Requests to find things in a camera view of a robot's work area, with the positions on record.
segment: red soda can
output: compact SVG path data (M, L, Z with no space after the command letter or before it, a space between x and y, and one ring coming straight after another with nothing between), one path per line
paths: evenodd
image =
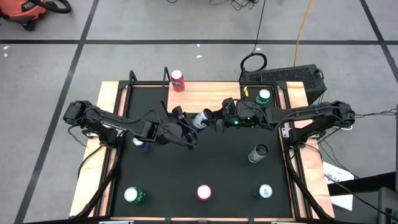
M172 83L174 87L174 91L183 91L185 88L184 85L184 76L180 70L174 70L172 72Z
M201 185L197 190L197 197L202 202L205 202L211 198L211 189L207 185Z

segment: green soda can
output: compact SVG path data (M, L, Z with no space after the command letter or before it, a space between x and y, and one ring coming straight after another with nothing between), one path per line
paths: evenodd
M255 104L264 106L266 103L268 103L270 96L271 94L269 93L268 90L266 89L260 90L259 94L256 96Z
M147 193L137 187L129 187L124 192L124 199L131 203L144 203L147 198Z

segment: orange vacuum cleaner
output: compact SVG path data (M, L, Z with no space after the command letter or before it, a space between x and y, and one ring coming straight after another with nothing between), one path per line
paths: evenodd
M65 5L64 8L44 0L0 0L0 17L22 24L25 30L32 31L35 29L35 22L44 16L46 10L61 14L71 11L67 0L59 1Z

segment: white paper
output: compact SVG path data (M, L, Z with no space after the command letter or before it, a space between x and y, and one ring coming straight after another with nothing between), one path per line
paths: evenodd
M323 170L325 171L325 175L327 175L329 178L333 179L336 182L354 179L354 175L350 172L333 166L327 162L323 162ZM333 183L333 181L329 180L328 178L326 178L326 182L327 184ZM353 210L353 195L332 196L330 197L330 199L333 205L337 205L349 211Z

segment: soda can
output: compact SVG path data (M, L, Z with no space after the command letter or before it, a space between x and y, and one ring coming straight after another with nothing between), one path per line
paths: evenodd
M144 203L147 198L147 193L137 187L129 187L125 192L124 192L124 199L126 201L139 204L139 203Z
M211 189L207 185L201 185L197 190L197 197L202 202L205 202L211 198Z
M251 163L258 163L262 158L266 157L268 154L267 146L263 144L258 144L249 153L248 158Z
M172 83L174 91L183 91L185 88L184 85L184 76L180 70L174 70L172 72Z
M148 151L149 145L147 142L142 142L136 138L133 138L132 143L134 143L137 146L137 148L143 150L144 152Z
M209 109L204 109L203 111L199 112L197 116L193 119L193 125L200 130L203 130L206 125L202 123L202 121L206 121L213 117L213 113Z
M272 188L268 184L263 184L254 188L252 194L256 198L269 198L272 195Z
M269 91L266 89L262 89L260 90L259 94L256 96L255 103L257 105L264 106L266 103L268 103L270 97L271 94L269 93Z

